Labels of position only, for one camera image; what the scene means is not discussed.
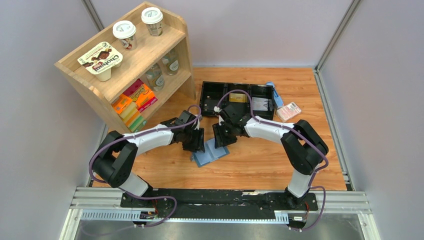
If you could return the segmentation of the teal leather card holder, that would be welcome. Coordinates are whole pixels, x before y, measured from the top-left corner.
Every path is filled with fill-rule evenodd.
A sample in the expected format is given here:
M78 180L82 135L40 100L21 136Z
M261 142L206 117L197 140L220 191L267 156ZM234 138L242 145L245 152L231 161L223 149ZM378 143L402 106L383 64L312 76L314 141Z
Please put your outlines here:
M226 146L215 148L215 139L211 138L210 140L204 143L205 152L197 151L192 153L190 160L201 168L207 164L210 164L220 158L223 158L230 154L230 151Z

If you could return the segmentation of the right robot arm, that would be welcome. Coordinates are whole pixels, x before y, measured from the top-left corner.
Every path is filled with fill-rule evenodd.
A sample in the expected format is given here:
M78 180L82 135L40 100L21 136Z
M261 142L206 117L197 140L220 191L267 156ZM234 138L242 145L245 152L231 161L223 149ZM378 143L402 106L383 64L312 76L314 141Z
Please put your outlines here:
M241 114L231 105L221 109L214 107L219 118L213 124L215 148L226 147L237 142L238 137L260 138L283 146L293 167L291 180L286 188L286 205L299 209L306 201L312 178L319 165L325 160L329 148L306 120L282 123Z

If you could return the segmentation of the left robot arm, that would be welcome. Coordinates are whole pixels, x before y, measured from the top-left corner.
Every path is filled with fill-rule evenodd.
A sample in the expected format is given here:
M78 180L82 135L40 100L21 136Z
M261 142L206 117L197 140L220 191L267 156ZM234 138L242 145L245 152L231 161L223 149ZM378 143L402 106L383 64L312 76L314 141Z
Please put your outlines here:
M89 173L96 174L98 182L125 191L140 207L148 207L153 194L149 184L132 171L136 157L175 143L181 143L185 151L204 151L200 121L201 115L184 110L179 117L146 130L126 134L111 131L91 158Z

